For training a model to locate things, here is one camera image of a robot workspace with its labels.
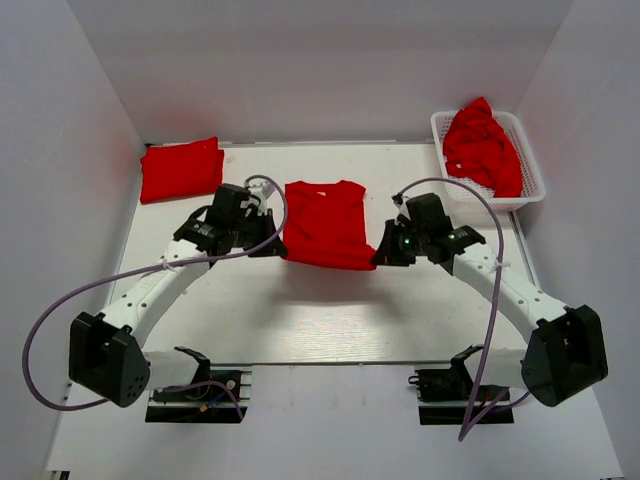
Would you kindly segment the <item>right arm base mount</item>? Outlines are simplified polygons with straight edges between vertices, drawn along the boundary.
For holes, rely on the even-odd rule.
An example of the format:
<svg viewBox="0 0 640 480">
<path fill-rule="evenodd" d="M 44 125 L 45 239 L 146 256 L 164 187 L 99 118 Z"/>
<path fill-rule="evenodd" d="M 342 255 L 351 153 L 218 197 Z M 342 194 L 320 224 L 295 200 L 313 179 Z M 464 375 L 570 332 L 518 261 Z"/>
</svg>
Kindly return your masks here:
<svg viewBox="0 0 640 480">
<path fill-rule="evenodd" d="M 467 374 L 457 374 L 453 368 L 423 368 L 408 377 L 415 388 L 421 426 L 461 426 L 473 381 Z M 504 387 L 481 385 L 474 402 L 473 416 L 493 401 Z M 514 415 L 507 392 L 479 424 L 513 424 Z"/>
</svg>

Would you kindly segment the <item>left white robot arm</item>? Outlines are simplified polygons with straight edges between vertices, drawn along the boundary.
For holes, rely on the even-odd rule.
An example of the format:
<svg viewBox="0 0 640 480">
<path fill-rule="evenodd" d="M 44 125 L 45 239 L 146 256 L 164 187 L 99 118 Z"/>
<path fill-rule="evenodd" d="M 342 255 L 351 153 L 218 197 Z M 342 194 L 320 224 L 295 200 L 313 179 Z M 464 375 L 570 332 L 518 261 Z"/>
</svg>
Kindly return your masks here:
<svg viewBox="0 0 640 480">
<path fill-rule="evenodd" d="M 143 348 L 154 327 L 187 289 L 217 263 L 283 257 L 283 226 L 268 200 L 281 194 L 272 179 L 254 175 L 243 185 L 223 184 L 211 204 L 192 212 L 165 252 L 136 283 L 97 314 L 81 313 L 70 327 L 70 379 L 119 407 L 146 391 L 183 392 L 199 399 L 211 387 L 209 360 L 186 348 Z"/>
</svg>

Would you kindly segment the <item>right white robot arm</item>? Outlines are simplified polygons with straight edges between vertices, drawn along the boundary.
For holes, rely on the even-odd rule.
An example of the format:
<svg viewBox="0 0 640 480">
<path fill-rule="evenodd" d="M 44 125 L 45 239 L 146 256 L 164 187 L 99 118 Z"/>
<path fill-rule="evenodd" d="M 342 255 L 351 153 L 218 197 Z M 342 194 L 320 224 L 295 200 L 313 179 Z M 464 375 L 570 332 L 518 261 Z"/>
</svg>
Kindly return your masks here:
<svg viewBox="0 0 640 480">
<path fill-rule="evenodd" d="M 479 232 L 453 226 L 438 195 L 397 194 L 393 201 L 398 214 L 386 221 L 372 264 L 408 267 L 427 258 L 495 303 L 526 343 L 523 350 L 492 351 L 484 368 L 455 369 L 451 384 L 459 396 L 477 397 L 489 375 L 493 385 L 525 389 L 555 407 L 608 376 L 601 320 L 592 308 L 572 308 L 499 262 Z"/>
</svg>

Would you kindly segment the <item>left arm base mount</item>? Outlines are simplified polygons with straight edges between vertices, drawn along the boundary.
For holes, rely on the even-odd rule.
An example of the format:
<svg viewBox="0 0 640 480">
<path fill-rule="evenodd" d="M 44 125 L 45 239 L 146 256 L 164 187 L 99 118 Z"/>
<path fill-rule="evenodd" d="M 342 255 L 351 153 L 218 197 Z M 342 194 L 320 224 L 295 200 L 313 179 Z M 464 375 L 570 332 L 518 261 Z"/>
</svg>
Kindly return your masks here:
<svg viewBox="0 0 640 480">
<path fill-rule="evenodd" d="M 150 424 L 238 425 L 247 413 L 252 386 L 249 366 L 216 366 L 199 379 L 209 384 L 193 390 L 153 391 L 145 422 Z"/>
</svg>

